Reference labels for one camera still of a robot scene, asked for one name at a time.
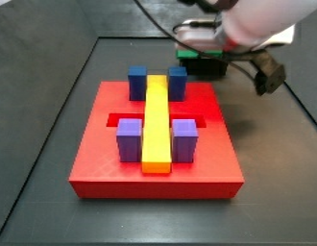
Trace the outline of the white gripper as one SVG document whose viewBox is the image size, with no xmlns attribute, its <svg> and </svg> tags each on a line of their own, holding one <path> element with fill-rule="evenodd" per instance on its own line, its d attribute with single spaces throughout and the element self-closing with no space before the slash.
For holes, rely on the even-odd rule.
<svg viewBox="0 0 317 246">
<path fill-rule="evenodd" d="M 198 51 L 222 50 L 230 53 L 246 53 L 263 50 L 271 46 L 288 45 L 293 41 L 295 26 L 273 34 L 269 38 L 260 38 L 242 43 L 241 36 L 229 37 L 221 28 L 220 21 L 206 19 L 188 19 L 174 29 L 174 38 L 186 45 L 174 46 L 176 50 L 193 48 Z"/>
</svg>

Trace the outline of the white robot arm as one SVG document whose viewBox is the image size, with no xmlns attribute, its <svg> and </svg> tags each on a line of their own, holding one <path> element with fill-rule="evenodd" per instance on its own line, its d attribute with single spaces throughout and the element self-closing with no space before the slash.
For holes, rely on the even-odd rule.
<svg viewBox="0 0 317 246">
<path fill-rule="evenodd" d="M 176 39 L 198 51 L 245 53 L 268 45 L 268 40 L 292 27 L 315 10 L 317 0 L 178 0 L 204 12 L 220 11 L 214 31 L 180 27 Z"/>
</svg>

